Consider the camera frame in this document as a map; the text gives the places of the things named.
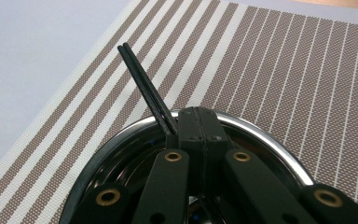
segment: black prong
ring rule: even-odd
[[[153,83],[150,81],[149,77],[147,76],[146,71],[143,69],[142,65],[139,63],[138,59],[136,58],[135,54],[133,53],[130,45],[128,43],[123,44],[124,49],[127,51],[130,59],[132,60],[133,65],[139,71],[139,78],[143,82],[145,88],[147,89],[148,94],[154,101],[154,104],[157,106],[160,115],[164,118],[168,128],[170,129],[172,134],[177,134],[176,129],[176,121],[172,117],[170,110],[164,104],[161,97],[158,94],[158,91],[154,87]]]
[[[131,57],[129,55],[129,53],[126,51],[126,49],[123,48],[122,46],[118,46],[117,49],[120,52],[121,57],[124,60],[124,63],[129,68],[130,73],[131,73],[136,85],[138,86],[139,90],[141,91],[141,94],[143,95],[143,97],[145,98],[146,103],[149,106],[150,110],[152,111],[161,130],[164,132],[164,134],[166,136],[176,134],[176,133],[172,132],[172,128],[170,128],[170,124],[167,123],[164,116],[161,115],[160,108],[158,108],[158,104],[155,103],[154,97],[152,96],[153,94],[150,92],[150,88],[147,88],[147,84],[145,84],[145,82],[143,81],[144,78],[142,76],[141,71],[139,70],[139,66],[136,66],[134,63],[133,52],[131,51],[131,53],[132,53],[132,57]]]

